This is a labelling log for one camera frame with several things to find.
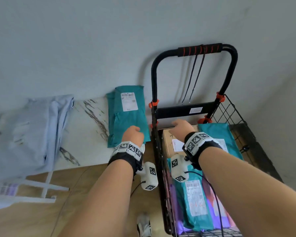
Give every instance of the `shopping cart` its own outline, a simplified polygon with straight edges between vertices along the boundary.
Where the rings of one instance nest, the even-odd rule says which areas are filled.
[[[229,65],[225,81],[220,89],[216,93],[216,99],[213,102],[179,105],[172,107],[157,108],[159,100],[157,99],[157,67],[158,64],[169,56],[190,56],[190,55],[202,55],[210,53],[219,53],[221,51],[227,51],[231,55],[231,63]],[[190,115],[206,114],[204,118],[199,119],[198,123],[229,123],[230,131],[232,132],[236,143],[239,147],[243,158],[248,163],[268,173],[274,178],[280,180],[279,174],[276,172],[272,162],[267,157],[262,147],[256,141],[255,136],[249,129],[247,123],[243,120],[240,113],[235,108],[235,105],[230,101],[225,94],[227,87],[231,81],[234,69],[237,64],[238,53],[235,47],[216,43],[209,45],[180,47],[175,50],[168,50],[162,52],[156,57],[151,67],[151,84],[152,84],[152,101],[149,104],[152,114],[152,142],[154,146],[154,156],[156,161],[157,176],[159,181],[159,194],[162,207],[162,215],[164,228],[167,234],[173,236],[222,236],[221,230],[213,230],[206,232],[188,232],[178,235],[176,230],[176,219],[173,211],[172,198],[170,194],[171,180],[170,170],[167,165],[166,158],[163,157],[162,150],[162,132],[158,129],[158,119],[174,118]],[[193,113],[191,108],[201,109],[198,113]],[[241,233],[235,229],[224,229],[225,236],[242,236]]]

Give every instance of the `white sneaker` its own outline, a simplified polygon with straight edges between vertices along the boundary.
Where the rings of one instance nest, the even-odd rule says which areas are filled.
[[[139,237],[151,237],[151,226],[149,216],[141,214],[137,218],[137,230]]]

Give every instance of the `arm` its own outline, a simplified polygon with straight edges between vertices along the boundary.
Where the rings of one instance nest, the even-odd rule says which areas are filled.
[[[144,135],[131,126],[122,141],[141,146]],[[123,159],[113,161],[91,188],[86,200],[59,237],[124,236],[134,171]]]
[[[177,120],[171,133],[179,140],[193,132]],[[216,147],[198,163],[244,236],[296,235],[296,192],[250,164]]]

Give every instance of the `marble surface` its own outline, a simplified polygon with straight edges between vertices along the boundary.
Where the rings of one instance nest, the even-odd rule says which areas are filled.
[[[106,97],[75,101],[64,130],[55,170],[108,163],[109,111]]]

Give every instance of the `foam handle grip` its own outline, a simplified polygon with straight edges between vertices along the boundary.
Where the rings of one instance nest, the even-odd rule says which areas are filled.
[[[222,51],[222,43],[199,45],[199,46],[187,46],[178,48],[178,57],[188,55],[201,55],[209,53],[218,53]]]

